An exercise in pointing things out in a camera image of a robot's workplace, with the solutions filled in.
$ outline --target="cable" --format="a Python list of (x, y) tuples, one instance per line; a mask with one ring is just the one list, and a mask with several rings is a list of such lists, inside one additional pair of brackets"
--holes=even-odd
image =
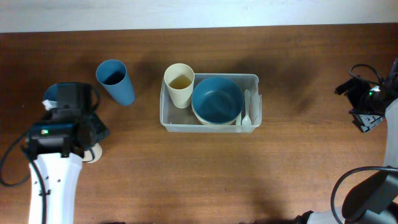
[(30, 164), (32, 164), (33, 170), (35, 170), (36, 176), (39, 179), (39, 184), (41, 188), (41, 194), (42, 196), (42, 224), (46, 224), (47, 222), (47, 192), (45, 191), (45, 186), (44, 186), (44, 181), (43, 177), (40, 174), (39, 169), (36, 166), (36, 163), (29, 157), (29, 154), (27, 151), (23, 151), (25, 153), (26, 158), (29, 160)]
[[(379, 82), (374, 82), (374, 81), (371, 81), (371, 80), (366, 80), (366, 79), (364, 79), (364, 78), (361, 78), (359, 75), (355, 75), (355, 74), (353, 73), (353, 70), (354, 70), (354, 68), (357, 68), (357, 67), (366, 67), (366, 68), (372, 70), (372, 72), (377, 76), (377, 79), (378, 79)], [(358, 80), (361, 80), (361, 81), (363, 81), (363, 82), (366, 82), (366, 83), (369, 83), (369, 84), (373, 84), (373, 85), (378, 85), (378, 86), (381, 86), (381, 84), (382, 84), (383, 81), (384, 81), (383, 78), (381, 78), (381, 76), (380, 76), (379, 73), (377, 72), (377, 70), (376, 70), (375, 68), (373, 68), (372, 66), (367, 65), (367, 64), (357, 64), (357, 65), (352, 66), (351, 69), (349, 70), (349, 75), (351, 75), (352, 77), (354, 77), (354, 78), (356, 78), (356, 79), (358, 79)]]
[(23, 134), (21, 134), (21, 136), (19, 136), (7, 149), (7, 151), (4, 153), (3, 157), (0, 160), (0, 184), (5, 186), (5, 187), (17, 187), (20, 186), (21, 184), (25, 183), (27, 180), (29, 180), (30, 174), (28, 174), (25, 178), (23, 178), (20, 182), (15, 183), (15, 184), (9, 184), (7, 182), (5, 182), (2, 178), (1, 175), (1, 171), (2, 171), (2, 167), (4, 165), (4, 162), (7, 159), (8, 154), (12, 151), (12, 149), (15, 147), (15, 145), (17, 145), (19, 143), (19, 141), (24, 138), (27, 135), (28, 131), (24, 132)]
[(91, 152), (92, 159), (90, 161), (85, 161), (84, 163), (93, 162), (95, 160), (95, 153), (94, 153), (93, 148), (90, 147), (90, 148), (88, 148), (88, 150)]
[(391, 168), (391, 167), (381, 167), (381, 166), (367, 166), (367, 167), (359, 167), (353, 170), (348, 171), (344, 175), (340, 177), (340, 179), (337, 180), (337, 183), (335, 187), (333, 188), (333, 191), (331, 192), (331, 199), (330, 199), (330, 207), (331, 207), (331, 212), (335, 218), (335, 220), (339, 224), (343, 224), (341, 220), (338, 218), (338, 215), (336, 213), (336, 208), (335, 208), (335, 197), (337, 193), (337, 189), (340, 186), (340, 184), (345, 180), (345, 178), (357, 173), (357, 172), (362, 172), (362, 171), (369, 171), (369, 170), (375, 170), (375, 171), (384, 171), (384, 172), (398, 172), (398, 169), (396, 168)]

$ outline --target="blue cup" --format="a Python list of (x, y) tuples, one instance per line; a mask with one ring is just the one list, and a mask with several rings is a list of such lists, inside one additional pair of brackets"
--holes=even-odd
[(136, 100), (126, 66), (119, 60), (106, 60), (98, 66), (95, 73), (97, 80), (116, 102), (122, 106)]
[(58, 93), (58, 83), (50, 86), (44, 93), (43, 100), (56, 101)]

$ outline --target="blue bowl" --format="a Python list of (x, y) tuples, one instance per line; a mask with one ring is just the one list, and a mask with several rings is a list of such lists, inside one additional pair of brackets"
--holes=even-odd
[(192, 93), (192, 108), (201, 119), (211, 124), (234, 121), (242, 112), (243, 104), (242, 90), (226, 78), (207, 78)]

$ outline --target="white wall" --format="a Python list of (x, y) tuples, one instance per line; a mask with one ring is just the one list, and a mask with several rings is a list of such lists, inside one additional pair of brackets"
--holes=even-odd
[(0, 32), (398, 22), (398, 0), (0, 0)]

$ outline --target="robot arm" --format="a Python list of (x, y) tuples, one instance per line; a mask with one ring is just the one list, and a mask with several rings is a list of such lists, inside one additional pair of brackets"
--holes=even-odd
[(85, 151), (109, 135), (94, 113), (98, 104), (91, 106), (91, 90), (84, 83), (59, 83), (57, 108), (27, 134), (27, 148), (22, 150), (30, 161), (32, 179), (30, 224), (73, 223)]
[[(347, 195), (343, 208), (336, 209), (342, 223), (352, 224), (396, 224), (398, 205), (393, 200), (398, 196), (398, 58), (390, 74), (381, 79), (380, 89), (371, 88), (362, 79), (353, 78), (336, 89), (337, 94), (346, 93), (353, 105), (350, 113), (366, 133), (377, 126), (385, 116), (387, 120), (387, 146), (384, 167), (362, 167), (363, 170), (381, 170), (366, 179)], [(351, 170), (349, 176), (361, 168)], [(332, 212), (312, 213), (306, 224), (337, 224)]]
[[(82, 158), (76, 154), (62, 158), (61, 154), (40, 154), (34, 161), (43, 178), (46, 194), (46, 221), (47, 223), (73, 223), (75, 206), (75, 191), (79, 173), (82, 167)], [(30, 200), (29, 224), (42, 223), (43, 192), (39, 177), (32, 166), (32, 195)]]

